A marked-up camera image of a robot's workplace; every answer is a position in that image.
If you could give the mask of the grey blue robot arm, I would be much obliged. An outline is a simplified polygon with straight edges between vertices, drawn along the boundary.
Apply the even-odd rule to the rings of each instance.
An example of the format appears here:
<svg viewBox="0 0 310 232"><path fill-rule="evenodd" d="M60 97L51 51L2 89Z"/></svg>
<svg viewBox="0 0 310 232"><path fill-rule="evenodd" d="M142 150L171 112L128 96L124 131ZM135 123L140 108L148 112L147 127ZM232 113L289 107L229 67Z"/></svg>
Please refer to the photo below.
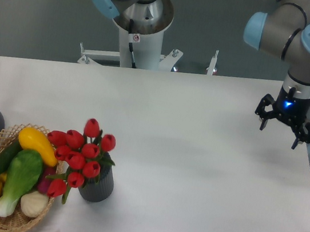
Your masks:
<svg viewBox="0 0 310 232"><path fill-rule="evenodd" d="M254 13L243 40L289 64L277 98L267 94L256 109L263 127L270 119L288 125L295 144L310 143L310 0L276 0L273 14ZM164 32L172 24L170 0L92 0L119 31L121 67L171 71L182 52L161 55Z"/></svg>

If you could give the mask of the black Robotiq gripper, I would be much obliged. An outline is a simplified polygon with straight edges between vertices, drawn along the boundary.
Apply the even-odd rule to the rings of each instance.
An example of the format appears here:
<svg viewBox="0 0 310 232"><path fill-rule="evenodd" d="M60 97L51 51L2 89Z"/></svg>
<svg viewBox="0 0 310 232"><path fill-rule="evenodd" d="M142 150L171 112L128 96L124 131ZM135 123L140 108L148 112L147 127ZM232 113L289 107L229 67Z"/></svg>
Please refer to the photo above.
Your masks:
<svg viewBox="0 0 310 232"><path fill-rule="evenodd" d="M280 122L291 126L295 135L291 149L297 148L298 144L310 143L310 119L307 112L310 109L310 98L296 98L296 89L292 88L292 94L282 87L276 101L267 94L260 100L255 114L259 116L260 130L265 129L270 119L278 119Z"/></svg>

